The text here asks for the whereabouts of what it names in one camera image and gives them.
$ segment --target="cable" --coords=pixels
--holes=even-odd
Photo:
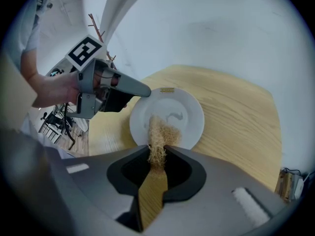
[[[67,115],[67,108],[68,108],[68,103],[65,104],[65,107],[64,107],[64,111],[63,111],[63,125],[64,125],[64,128],[65,128],[65,131],[68,135],[68,137],[70,138],[70,140],[72,140],[72,145],[70,146],[70,148],[68,150],[71,150],[73,145],[75,144],[75,140],[72,138],[72,136],[70,135],[70,132],[69,132],[69,129],[68,129],[68,126],[66,124],[66,115]]]
[[[298,171],[298,172],[299,172],[299,175],[301,175],[301,172],[300,172],[299,170],[290,170],[289,168],[284,168],[283,171],[285,171],[286,173],[287,173],[288,171],[290,171],[290,172]]]
[[[111,78],[113,78],[114,76],[112,76],[112,77],[103,77],[103,76],[100,76],[99,74],[97,74],[97,73],[94,73],[94,74],[96,74],[97,76],[99,76],[99,77],[101,77],[101,78],[104,78],[104,79],[111,79]]]

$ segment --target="white bristles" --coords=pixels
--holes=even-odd
[[[252,196],[246,191],[245,188],[236,188],[232,193],[236,201],[243,208],[248,219],[253,223],[255,227],[261,226],[270,219],[268,214],[252,198]]]

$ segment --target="desk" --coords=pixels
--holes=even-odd
[[[151,89],[177,87],[200,102],[205,115],[201,139],[192,149],[229,161],[274,191],[281,167],[281,133],[271,94],[234,76],[173,65],[143,80]],[[129,116],[139,97],[119,113],[97,113],[90,121],[90,155],[136,146]]]

